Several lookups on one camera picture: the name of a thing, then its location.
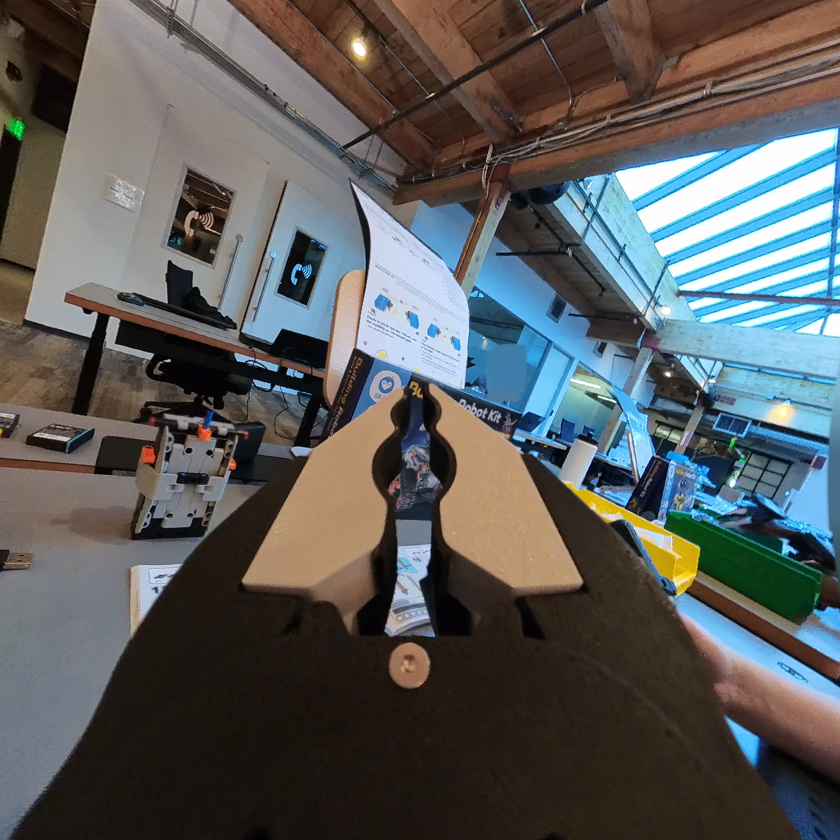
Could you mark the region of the green plastic bin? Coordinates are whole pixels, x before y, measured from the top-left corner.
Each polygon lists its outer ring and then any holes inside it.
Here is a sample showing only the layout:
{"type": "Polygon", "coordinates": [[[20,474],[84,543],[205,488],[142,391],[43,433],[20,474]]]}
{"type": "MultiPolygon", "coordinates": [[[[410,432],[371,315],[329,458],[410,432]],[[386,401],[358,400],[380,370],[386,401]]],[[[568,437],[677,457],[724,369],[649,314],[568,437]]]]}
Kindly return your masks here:
{"type": "Polygon", "coordinates": [[[689,513],[671,511],[665,528],[700,549],[700,572],[772,612],[799,622],[818,607],[819,571],[689,513]]]}

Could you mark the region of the phone booth window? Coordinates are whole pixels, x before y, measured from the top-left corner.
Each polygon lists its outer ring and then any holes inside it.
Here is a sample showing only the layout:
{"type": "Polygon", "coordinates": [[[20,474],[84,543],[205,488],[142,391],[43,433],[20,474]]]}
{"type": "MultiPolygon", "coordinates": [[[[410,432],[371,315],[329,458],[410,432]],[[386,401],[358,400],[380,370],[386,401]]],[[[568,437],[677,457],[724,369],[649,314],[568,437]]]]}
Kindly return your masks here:
{"type": "Polygon", "coordinates": [[[279,274],[276,294],[309,307],[327,250],[323,242],[297,228],[279,274]]]}
{"type": "Polygon", "coordinates": [[[215,266],[236,191],[186,167],[164,245],[207,266],[215,266]]]}

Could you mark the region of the toy robot model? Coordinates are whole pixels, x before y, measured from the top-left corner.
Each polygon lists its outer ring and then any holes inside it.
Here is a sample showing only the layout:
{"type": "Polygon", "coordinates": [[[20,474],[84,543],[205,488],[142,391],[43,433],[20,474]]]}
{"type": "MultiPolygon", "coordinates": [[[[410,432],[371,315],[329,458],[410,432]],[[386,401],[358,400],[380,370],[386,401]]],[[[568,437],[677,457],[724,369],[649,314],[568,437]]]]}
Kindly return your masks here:
{"type": "Polygon", "coordinates": [[[157,438],[143,446],[136,470],[139,498],[131,539],[201,539],[208,533],[236,467],[238,441],[249,435],[212,416],[149,418],[157,438]]]}

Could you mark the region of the wooden post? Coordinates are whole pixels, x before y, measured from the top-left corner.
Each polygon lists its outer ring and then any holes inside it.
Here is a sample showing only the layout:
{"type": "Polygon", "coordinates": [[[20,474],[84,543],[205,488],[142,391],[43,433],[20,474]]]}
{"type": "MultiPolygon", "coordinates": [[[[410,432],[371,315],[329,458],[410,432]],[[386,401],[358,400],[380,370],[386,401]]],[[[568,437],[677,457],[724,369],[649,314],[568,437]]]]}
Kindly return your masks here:
{"type": "Polygon", "coordinates": [[[491,182],[483,195],[474,222],[455,268],[454,277],[468,298],[476,283],[511,195],[508,181],[491,182]]]}

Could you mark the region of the grey side desk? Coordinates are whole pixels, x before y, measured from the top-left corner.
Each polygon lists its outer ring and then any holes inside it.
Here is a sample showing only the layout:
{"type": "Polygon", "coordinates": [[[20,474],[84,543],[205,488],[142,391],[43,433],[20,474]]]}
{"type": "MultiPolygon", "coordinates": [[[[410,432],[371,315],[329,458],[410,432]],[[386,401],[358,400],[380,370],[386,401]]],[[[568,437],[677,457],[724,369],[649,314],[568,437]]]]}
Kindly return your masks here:
{"type": "Polygon", "coordinates": [[[104,437],[133,438],[149,443],[155,441],[158,434],[154,427],[148,425],[11,403],[1,403],[1,411],[19,415],[19,422],[13,435],[1,441],[1,467],[3,468],[47,469],[93,474],[104,437]],[[27,436],[51,424],[92,428],[93,439],[68,455],[26,445],[27,436]]]}

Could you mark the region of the white wall sign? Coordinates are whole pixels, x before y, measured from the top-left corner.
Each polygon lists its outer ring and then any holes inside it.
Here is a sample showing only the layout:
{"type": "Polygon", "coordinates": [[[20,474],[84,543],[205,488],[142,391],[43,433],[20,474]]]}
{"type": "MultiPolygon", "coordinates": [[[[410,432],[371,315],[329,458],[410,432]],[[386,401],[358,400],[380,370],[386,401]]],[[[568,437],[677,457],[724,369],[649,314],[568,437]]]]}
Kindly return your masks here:
{"type": "Polygon", "coordinates": [[[101,196],[117,207],[139,214],[144,200],[144,190],[116,175],[105,174],[101,196]]]}

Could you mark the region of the black office chair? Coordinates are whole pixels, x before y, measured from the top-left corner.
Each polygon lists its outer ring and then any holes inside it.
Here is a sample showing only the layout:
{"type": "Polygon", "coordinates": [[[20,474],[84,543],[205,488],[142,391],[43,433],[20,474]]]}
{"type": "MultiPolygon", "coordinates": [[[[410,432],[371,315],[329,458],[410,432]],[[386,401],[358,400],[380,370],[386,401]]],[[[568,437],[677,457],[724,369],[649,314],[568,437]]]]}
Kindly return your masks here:
{"type": "Polygon", "coordinates": [[[181,360],[166,359],[154,355],[145,367],[148,378],[155,382],[170,383],[186,394],[193,394],[191,402],[167,402],[155,398],[140,409],[137,423],[144,423],[152,417],[155,407],[171,414],[185,414],[197,417],[206,408],[220,413],[224,409],[224,397],[228,394],[245,396],[253,384],[248,377],[218,371],[214,368],[181,360]]]}

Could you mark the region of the open white instruction booklet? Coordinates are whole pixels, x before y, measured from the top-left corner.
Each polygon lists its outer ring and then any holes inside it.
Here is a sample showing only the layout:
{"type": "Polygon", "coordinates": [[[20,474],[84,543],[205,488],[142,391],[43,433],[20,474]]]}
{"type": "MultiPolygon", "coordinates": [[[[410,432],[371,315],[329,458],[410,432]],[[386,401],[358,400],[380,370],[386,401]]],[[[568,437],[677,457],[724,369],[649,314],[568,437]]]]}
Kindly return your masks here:
{"type": "MultiPolygon", "coordinates": [[[[432,547],[400,544],[397,576],[385,633],[392,637],[433,637],[432,620],[422,591],[432,547]]],[[[166,585],[181,569],[180,563],[137,565],[129,575],[129,633],[134,634],[166,585]]]]}

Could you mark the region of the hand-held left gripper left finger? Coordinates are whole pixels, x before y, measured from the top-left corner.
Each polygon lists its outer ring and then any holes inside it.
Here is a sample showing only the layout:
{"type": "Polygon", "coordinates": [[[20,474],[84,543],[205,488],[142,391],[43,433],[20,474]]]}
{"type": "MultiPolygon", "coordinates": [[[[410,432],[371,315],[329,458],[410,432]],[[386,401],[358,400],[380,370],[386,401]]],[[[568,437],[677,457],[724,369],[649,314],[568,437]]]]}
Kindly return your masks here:
{"type": "Polygon", "coordinates": [[[242,580],[250,592],[337,607],[352,633],[383,634],[396,586],[392,480],[410,399],[398,388],[307,458],[242,580]]]}

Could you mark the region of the small black teal-edged box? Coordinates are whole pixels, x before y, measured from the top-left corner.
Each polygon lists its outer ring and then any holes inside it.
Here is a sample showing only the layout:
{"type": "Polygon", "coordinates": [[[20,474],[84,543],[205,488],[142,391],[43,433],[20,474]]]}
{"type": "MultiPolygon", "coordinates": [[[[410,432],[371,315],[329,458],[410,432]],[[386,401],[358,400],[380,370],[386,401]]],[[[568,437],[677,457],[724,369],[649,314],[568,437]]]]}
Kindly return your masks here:
{"type": "Polygon", "coordinates": [[[92,427],[72,427],[52,423],[29,434],[25,443],[68,455],[92,441],[94,434],[95,430],[92,427]]]}

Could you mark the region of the wooden background desk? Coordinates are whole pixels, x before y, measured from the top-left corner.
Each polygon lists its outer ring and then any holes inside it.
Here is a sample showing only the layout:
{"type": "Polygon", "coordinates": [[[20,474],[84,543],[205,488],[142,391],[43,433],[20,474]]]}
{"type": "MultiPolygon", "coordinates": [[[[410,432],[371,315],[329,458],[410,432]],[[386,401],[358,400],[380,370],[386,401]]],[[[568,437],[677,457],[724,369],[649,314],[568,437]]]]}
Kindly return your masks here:
{"type": "Polygon", "coordinates": [[[116,290],[93,282],[69,290],[65,302],[97,317],[80,368],[72,413],[89,412],[109,321],[117,319],[120,325],[115,341],[126,348],[308,393],[310,400],[295,445],[310,445],[319,409],[326,403],[327,373],[322,366],[310,365],[297,355],[275,356],[265,349],[252,348],[238,340],[237,330],[220,329],[181,314],[123,301],[116,290]]]}

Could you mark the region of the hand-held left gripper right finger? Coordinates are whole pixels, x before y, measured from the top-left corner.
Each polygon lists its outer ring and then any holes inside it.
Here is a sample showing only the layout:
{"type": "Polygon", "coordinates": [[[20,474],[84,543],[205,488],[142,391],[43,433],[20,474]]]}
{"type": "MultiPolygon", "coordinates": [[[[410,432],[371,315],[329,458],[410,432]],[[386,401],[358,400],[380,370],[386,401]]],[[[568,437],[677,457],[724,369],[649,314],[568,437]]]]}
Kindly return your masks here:
{"type": "Polygon", "coordinates": [[[425,386],[434,504],[425,598],[434,634],[468,635],[489,609],[579,591],[569,550],[508,440],[436,384],[425,386]]]}

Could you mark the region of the printed instruction sheet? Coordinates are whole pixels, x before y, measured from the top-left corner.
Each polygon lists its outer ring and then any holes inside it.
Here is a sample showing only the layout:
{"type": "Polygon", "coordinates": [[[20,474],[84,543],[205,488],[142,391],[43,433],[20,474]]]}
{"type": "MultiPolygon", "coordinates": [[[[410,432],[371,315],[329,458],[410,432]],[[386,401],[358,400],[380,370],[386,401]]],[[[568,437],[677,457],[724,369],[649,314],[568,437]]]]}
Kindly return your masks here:
{"type": "Polygon", "coordinates": [[[469,309],[444,261],[352,183],[366,271],[356,347],[428,379],[465,385],[469,309]]]}

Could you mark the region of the black keyboard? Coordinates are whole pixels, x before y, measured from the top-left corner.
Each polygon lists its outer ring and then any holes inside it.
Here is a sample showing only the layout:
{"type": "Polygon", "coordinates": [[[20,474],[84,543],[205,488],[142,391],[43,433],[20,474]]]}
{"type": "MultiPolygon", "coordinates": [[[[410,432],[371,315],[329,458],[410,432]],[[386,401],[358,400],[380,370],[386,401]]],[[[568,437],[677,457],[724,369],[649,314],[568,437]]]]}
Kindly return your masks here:
{"type": "Polygon", "coordinates": [[[193,321],[201,322],[211,327],[216,327],[219,329],[231,330],[236,328],[235,322],[232,322],[230,318],[225,316],[219,315],[216,318],[213,315],[206,315],[200,312],[191,311],[185,308],[181,308],[175,306],[170,303],[166,303],[163,301],[157,301],[153,298],[146,297],[144,295],[140,295],[134,292],[126,292],[121,291],[117,293],[117,299],[122,302],[129,303],[134,306],[138,307],[149,307],[155,308],[164,312],[169,312],[171,314],[176,314],[182,316],[187,319],[191,319],[193,321]]]}

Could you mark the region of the person's right forearm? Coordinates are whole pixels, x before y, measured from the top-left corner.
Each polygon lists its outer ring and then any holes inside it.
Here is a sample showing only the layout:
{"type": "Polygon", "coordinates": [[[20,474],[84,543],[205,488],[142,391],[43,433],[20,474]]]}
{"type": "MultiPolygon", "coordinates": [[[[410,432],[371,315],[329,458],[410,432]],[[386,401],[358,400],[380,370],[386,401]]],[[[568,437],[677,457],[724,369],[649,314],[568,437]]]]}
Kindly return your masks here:
{"type": "Polygon", "coordinates": [[[727,717],[771,746],[839,782],[839,702],[720,645],[687,616],[727,717]]]}

